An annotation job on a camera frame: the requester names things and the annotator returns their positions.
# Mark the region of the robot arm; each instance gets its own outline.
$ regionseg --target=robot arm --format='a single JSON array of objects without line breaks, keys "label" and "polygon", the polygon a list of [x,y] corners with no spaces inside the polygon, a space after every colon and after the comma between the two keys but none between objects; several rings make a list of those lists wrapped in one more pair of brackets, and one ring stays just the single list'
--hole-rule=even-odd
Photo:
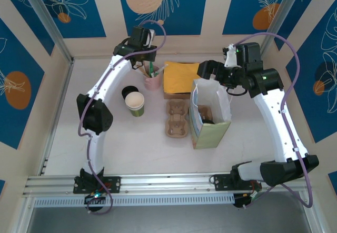
[{"label": "robot arm", "polygon": [[297,150],[303,158],[307,171],[310,172],[319,164],[318,158],[316,155],[308,154],[285,105],[283,111],[298,145],[297,148],[293,148],[280,110],[284,96],[283,84],[275,69],[263,69],[258,43],[230,46],[223,51],[227,56],[225,64],[213,60],[205,61],[200,64],[197,74],[205,79],[215,75],[215,80],[226,86],[227,92],[229,88],[238,85],[242,86],[245,92],[249,92],[267,124],[275,154],[274,161],[249,162],[234,166],[239,180],[259,180],[275,186],[302,177],[303,170],[296,155]]},{"label": "robot arm", "polygon": [[[93,172],[100,178],[104,179],[103,165],[103,145],[106,131],[111,127],[113,115],[108,109],[111,96],[121,82],[124,76],[131,70],[137,69],[137,62],[155,61],[156,51],[152,51],[156,46],[152,46],[152,40],[155,36],[154,30],[135,26],[130,38],[125,39],[117,45],[113,52],[111,61],[95,84],[95,86],[86,94],[79,94],[77,97],[77,108],[80,119],[83,119],[82,127],[89,135],[90,146],[89,159]],[[143,54],[132,55],[135,52],[143,52]],[[124,56],[129,58],[120,61]],[[80,176],[75,177],[74,193],[91,193],[100,185],[92,174],[92,170],[88,164],[88,160],[84,163],[84,167],[80,171]]]}]

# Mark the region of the white table surface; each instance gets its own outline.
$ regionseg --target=white table surface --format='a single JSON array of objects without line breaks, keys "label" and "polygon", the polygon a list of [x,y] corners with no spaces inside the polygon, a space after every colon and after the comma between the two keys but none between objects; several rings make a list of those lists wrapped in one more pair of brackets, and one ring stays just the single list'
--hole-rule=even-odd
[{"label": "white table surface", "polygon": [[[209,57],[199,57],[200,61]],[[77,135],[79,116],[76,98],[86,94],[100,78],[109,59],[79,59],[75,62],[45,175],[78,175],[84,165],[86,139]],[[136,86],[145,97],[145,113],[133,117],[121,91]],[[229,171],[249,160],[272,160],[271,136],[259,109],[249,95],[233,97],[232,123],[214,149],[192,147],[191,134],[169,138],[164,127],[168,115],[162,88],[150,92],[143,75],[131,71],[114,92],[108,105],[114,121],[104,144],[105,174],[202,173]]]}]

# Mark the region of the cardboard box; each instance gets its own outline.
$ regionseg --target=cardboard box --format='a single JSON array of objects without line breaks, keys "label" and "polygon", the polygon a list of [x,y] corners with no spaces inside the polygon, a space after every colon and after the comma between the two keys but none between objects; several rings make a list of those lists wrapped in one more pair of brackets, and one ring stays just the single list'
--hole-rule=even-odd
[{"label": "cardboard box", "polygon": [[164,99],[171,100],[171,99],[184,99],[189,100],[191,97],[191,93],[181,93],[181,94],[168,94],[164,93]]}]

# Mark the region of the metal frame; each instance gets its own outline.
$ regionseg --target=metal frame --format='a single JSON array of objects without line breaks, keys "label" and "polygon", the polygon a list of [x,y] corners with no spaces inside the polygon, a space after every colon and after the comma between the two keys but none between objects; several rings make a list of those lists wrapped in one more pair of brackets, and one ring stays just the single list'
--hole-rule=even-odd
[{"label": "metal frame", "polygon": [[[114,195],[182,195],[219,193],[210,183],[214,174],[229,173],[198,173],[198,174],[148,174],[148,175],[109,175],[120,176],[120,193]],[[75,176],[31,176],[28,177],[23,197],[60,197],[79,196],[73,194]],[[295,191],[303,191],[305,182],[294,180],[289,186]],[[268,185],[262,184],[263,190]],[[273,191],[286,191],[277,186]],[[249,190],[222,191],[224,194],[249,193]]]},{"label": "metal frame", "polygon": [[43,154],[42,154],[42,157],[40,159],[40,163],[39,163],[39,167],[37,169],[36,175],[42,175],[44,173],[43,170],[46,167],[45,163],[48,161],[49,154],[52,150],[52,145],[53,145],[53,141],[54,141],[54,138],[55,138],[58,121],[59,121],[60,116],[61,116],[61,111],[62,111],[64,99],[65,99],[65,96],[66,96],[66,93],[67,93],[67,90],[68,90],[68,86],[69,86],[70,78],[71,78],[71,75],[72,75],[72,72],[73,72],[73,68],[74,68],[74,61],[71,61],[70,66],[68,68],[67,76],[64,80],[64,85],[63,85],[63,88],[62,88],[61,96],[60,96],[60,99],[59,99],[58,104],[57,104],[57,110],[56,110],[55,118],[54,118],[54,121],[53,121],[52,129],[51,129],[51,132],[50,132],[50,134],[47,138],[47,142],[46,142],[45,148],[43,150]]},{"label": "metal frame", "polygon": [[[152,205],[179,205],[173,199],[183,197],[180,205],[190,204],[230,204],[233,194],[249,192],[242,191],[215,191],[209,178],[214,174],[228,173],[197,173],[197,174],[147,174],[147,175],[119,175],[122,177],[119,194],[113,194],[117,206],[152,206]],[[73,194],[74,176],[31,176],[28,177],[23,193],[22,212],[12,232],[26,232],[32,216],[34,206],[43,207],[81,207],[79,203],[85,195]],[[305,181],[297,179],[288,183],[293,190],[298,191],[303,199],[308,199]],[[262,191],[269,187],[262,183]],[[281,186],[276,186],[273,192],[287,192]],[[155,198],[171,200],[155,201]],[[146,200],[142,204],[135,200]],[[311,209],[304,209],[312,232],[331,232],[320,205],[316,202]]]},{"label": "metal frame", "polygon": [[63,56],[69,61],[72,61],[71,53],[63,41],[63,37],[56,27],[52,16],[48,12],[46,6],[44,5],[42,0],[28,0],[31,4],[33,10],[37,14],[38,18],[40,19],[43,26],[46,28],[47,32],[49,33],[50,37],[54,41],[55,45],[60,49]]}]

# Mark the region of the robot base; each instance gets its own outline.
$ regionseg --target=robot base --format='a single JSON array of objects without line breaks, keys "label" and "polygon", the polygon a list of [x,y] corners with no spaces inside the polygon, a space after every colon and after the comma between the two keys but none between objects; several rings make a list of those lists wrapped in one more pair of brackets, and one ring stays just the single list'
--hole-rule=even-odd
[{"label": "robot base", "polygon": [[[104,177],[104,169],[97,174],[104,185],[109,189],[112,194],[118,194],[120,192],[121,178],[118,176]],[[74,194],[91,194],[99,192],[101,194],[106,193],[105,189],[101,186],[96,178],[87,173],[83,168],[80,171],[80,176],[75,177]]]}]

